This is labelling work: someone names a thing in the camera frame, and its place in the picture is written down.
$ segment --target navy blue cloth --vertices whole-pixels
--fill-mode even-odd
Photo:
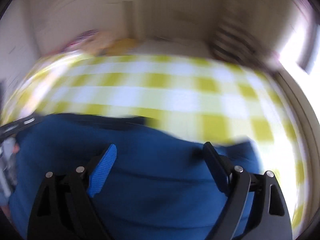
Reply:
[[[202,144],[143,125],[107,130],[49,115],[42,123],[20,132],[17,142],[18,185],[9,205],[12,220],[24,238],[46,172],[61,175],[85,166],[109,143],[116,145],[117,159],[92,201],[115,240],[205,239],[226,202],[199,158]],[[216,150],[234,165],[259,172],[250,142]],[[251,194],[236,234],[244,230],[252,198]]]

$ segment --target metal pin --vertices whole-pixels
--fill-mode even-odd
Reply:
[[[274,177],[274,173],[272,171],[267,171],[267,176],[270,178]]]
[[[45,174],[46,178],[51,178],[53,176],[53,172],[49,171]]]
[[[76,172],[78,172],[78,173],[84,172],[84,167],[83,166],[79,166],[78,168],[76,168]]]
[[[243,171],[243,168],[242,168],[241,166],[236,165],[236,166],[235,166],[235,171],[236,171],[236,172],[242,172],[242,171]]]

